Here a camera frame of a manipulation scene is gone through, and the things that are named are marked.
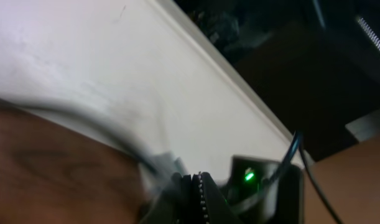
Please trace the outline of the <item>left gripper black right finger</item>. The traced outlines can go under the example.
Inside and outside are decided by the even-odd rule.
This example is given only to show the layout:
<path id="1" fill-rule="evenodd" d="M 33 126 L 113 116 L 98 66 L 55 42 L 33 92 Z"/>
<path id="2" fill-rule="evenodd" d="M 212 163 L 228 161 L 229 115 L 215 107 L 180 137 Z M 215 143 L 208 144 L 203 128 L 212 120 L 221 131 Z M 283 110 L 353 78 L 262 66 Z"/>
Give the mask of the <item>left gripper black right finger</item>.
<path id="1" fill-rule="evenodd" d="M 207 172 L 192 177 L 192 223 L 242 224 Z"/>

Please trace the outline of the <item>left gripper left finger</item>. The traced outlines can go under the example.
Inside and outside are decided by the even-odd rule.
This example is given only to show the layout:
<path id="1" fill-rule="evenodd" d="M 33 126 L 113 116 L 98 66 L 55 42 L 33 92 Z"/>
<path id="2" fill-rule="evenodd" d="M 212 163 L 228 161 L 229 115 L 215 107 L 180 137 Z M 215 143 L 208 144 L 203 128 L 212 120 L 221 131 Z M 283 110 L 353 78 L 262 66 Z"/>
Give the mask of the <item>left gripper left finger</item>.
<path id="1" fill-rule="evenodd" d="M 152 202 L 145 204 L 139 214 L 140 224 L 182 224 L 190 206 L 191 175 L 174 173 L 170 182 Z"/>

